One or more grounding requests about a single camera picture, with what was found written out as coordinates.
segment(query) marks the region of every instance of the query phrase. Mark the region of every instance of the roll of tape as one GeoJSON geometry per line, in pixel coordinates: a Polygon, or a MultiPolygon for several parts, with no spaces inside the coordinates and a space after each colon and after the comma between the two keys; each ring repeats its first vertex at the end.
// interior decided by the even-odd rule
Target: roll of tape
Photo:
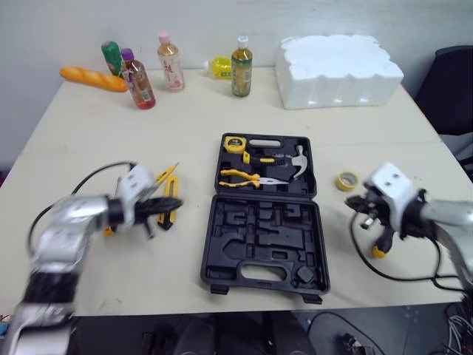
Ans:
{"type": "Polygon", "coordinates": [[[358,177],[352,172],[341,172],[335,179],[335,185],[339,190],[351,191],[358,185],[358,177]]]}

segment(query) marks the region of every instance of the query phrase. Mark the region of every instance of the juice bottle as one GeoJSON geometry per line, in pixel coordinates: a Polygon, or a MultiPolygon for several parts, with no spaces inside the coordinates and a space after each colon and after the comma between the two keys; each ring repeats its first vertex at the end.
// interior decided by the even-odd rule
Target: juice bottle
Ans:
{"type": "Polygon", "coordinates": [[[114,41],[107,41],[102,43],[102,53],[105,57],[106,65],[109,67],[113,75],[123,77],[121,75],[121,67],[123,60],[120,54],[120,48],[114,41]]]}
{"type": "Polygon", "coordinates": [[[184,74],[180,65],[179,50],[171,43],[171,37],[167,32],[160,33],[158,37],[161,45],[157,49],[157,56],[163,66],[166,86],[169,91],[181,91],[184,89],[184,74]]]}
{"type": "Polygon", "coordinates": [[[231,55],[231,91],[235,96],[243,98],[250,94],[251,62],[253,53],[248,49],[248,37],[238,37],[238,49],[231,55]]]}
{"type": "Polygon", "coordinates": [[[205,61],[204,73],[217,79],[231,79],[231,59],[215,57],[213,61],[205,61]]]}
{"type": "Polygon", "coordinates": [[[151,109],[156,104],[153,89],[149,83],[145,67],[135,59],[132,50],[121,50],[123,57],[122,74],[128,84],[128,89],[135,100],[136,106],[141,109],[151,109]]]}

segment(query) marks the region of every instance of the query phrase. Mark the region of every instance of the pliers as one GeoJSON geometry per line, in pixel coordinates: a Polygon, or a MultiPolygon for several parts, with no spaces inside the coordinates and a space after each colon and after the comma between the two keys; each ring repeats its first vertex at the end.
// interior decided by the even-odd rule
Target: pliers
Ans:
{"type": "Polygon", "coordinates": [[[219,185],[227,187],[240,187],[253,184],[255,188],[259,188],[260,185],[288,185],[287,181],[274,179],[272,177],[261,177],[259,174],[248,174],[247,172],[241,172],[236,169],[220,170],[222,176],[240,176],[246,179],[241,183],[226,183],[225,181],[219,181],[219,185]]]}

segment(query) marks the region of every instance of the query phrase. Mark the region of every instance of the toolbox latch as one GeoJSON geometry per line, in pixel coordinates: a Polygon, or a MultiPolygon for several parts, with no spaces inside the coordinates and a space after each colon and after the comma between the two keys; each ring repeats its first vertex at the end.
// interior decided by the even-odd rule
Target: toolbox latch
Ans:
{"type": "Polygon", "coordinates": [[[210,292],[212,294],[227,294],[229,289],[230,287],[225,286],[225,285],[211,285],[210,286],[210,292]]]}
{"type": "Polygon", "coordinates": [[[302,294],[301,296],[304,300],[304,303],[312,303],[314,305],[322,304],[322,298],[316,294],[302,294]]]}

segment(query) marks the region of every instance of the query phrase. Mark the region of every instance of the table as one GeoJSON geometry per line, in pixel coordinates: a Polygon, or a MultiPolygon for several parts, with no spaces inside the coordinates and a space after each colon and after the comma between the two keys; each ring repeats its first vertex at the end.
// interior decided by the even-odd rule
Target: table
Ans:
{"type": "MultiPolygon", "coordinates": [[[[230,94],[228,81],[186,70],[186,89],[163,89],[162,73],[150,72],[157,105],[137,109],[129,93],[107,92],[65,82],[0,189],[0,313],[21,299],[29,260],[30,222],[45,206],[71,192],[93,169],[116,160],[137,160],[158,173],[180,162],[184,206],[168,232],[148,241],[141,229],[106,239],[92,238],[78,286],[78,315],[176,314],[306,308],[350,308],[449,302],[460,295],[430,283],[394,283],[374,275],[350,242],[350,194],[333,184],[341,171],[365,178],[384,161],[397,165],[435,198],[470,200],[473,188],[415,103],[399,86],[386,106],[287,111],[273,68],[253,71],[249,97],[230,94]],[[306,305],[296,294],[231,288],[213,295],[200,280],[205,231],[220,138],[226,132],[309,137],[318,184],[331,291],[322,305],[306,305]]],[[[104,172],[84,194],[112,194],[121,168],[104,172]]],[[[358,187],[353,194],[362,193],[358,187]]],[[[368,250],[379,230],[360,231],[368,250]]],[[[442,271],[453,270],[447,260],[442,271]]],[[[385,260],[373,261],[401,276],[431,274],[435,251],[425,240],[396,239],[385,260]]]]}

